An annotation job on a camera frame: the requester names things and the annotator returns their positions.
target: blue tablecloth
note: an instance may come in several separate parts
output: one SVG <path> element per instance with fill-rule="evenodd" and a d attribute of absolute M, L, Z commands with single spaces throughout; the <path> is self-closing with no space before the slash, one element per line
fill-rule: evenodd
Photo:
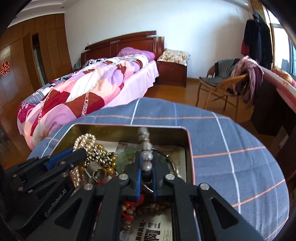
<path fill-rule="evenodd" d="M 40 142 L 29 158 L 49 155 L 73 123 L 183 126 L 190 133 L 195 183 L 209 183 L 259 233 L 272 240 L 288 218 L 289 194 L 276 160 L 230 118 L 151 98 L 81 117 Z"/>

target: headboard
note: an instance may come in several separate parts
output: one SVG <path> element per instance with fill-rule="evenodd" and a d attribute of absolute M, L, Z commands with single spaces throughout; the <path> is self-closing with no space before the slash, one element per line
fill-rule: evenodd
<path fill-rule="evenodd" d="M 147 50 L 155 54 L 155 59 L 164 52 L 164 37 L 156 36 L 156 31 L 145 31 L 125 34 L 105 39 L 85 47 L 81 54 L 81 64 L 89 59 L 115 57 L 125 47 Z"/>

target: curtain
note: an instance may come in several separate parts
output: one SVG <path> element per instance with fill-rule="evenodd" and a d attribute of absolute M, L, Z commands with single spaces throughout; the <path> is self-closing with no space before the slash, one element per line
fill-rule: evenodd
<path fill-rule="evenodd" d="M 266 18 L 264 14 L 264 6 L 262 5 L 262 3 L 259 2 L 259 0 L 251 0 L 250 3 L 252 5 L 253 11 L 258 12 L 266 22 Z"/>

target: door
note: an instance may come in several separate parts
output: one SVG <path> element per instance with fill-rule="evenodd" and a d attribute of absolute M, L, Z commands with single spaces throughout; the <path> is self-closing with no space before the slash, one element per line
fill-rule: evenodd
<path fill-rule="evenodd" d="M 27 65 L 28 74 L 30 77 L 30 81 L 32 84 L 32 87 L 34 91 L 38 90 L 42 85 L 39 80 L 37 69 L 35 66 L 34 61 L 34 53 L 33 53 L 33 43 L 32 43 L 32 37 L 31 33 L 28 33 L 26 36 L 22 38 L 22 43 L 24 46 L 24 54 L 25 54 L 25 60 Z"/>

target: purple pillow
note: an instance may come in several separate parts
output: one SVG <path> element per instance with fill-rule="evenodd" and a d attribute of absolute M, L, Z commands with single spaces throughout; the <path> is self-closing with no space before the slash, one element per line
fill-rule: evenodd
<path fill-rule="evenodd" d="M 150 51 L 146 51 L 146 50 L 139 50 L 139 49 L 134 49 L 132 47 L 126 47 L 123 48 L 122 50 L 120 50 L 120 52 L 118 53 L 118 57 L 123 57 L 123 56 L 127 56 L 127 55 L 131 55 L 131 54 L 142 54 L 145 55 L 148 59 L 148 61 L 152 61 L 155 59 L 155 54 L 150 52 Z"/>

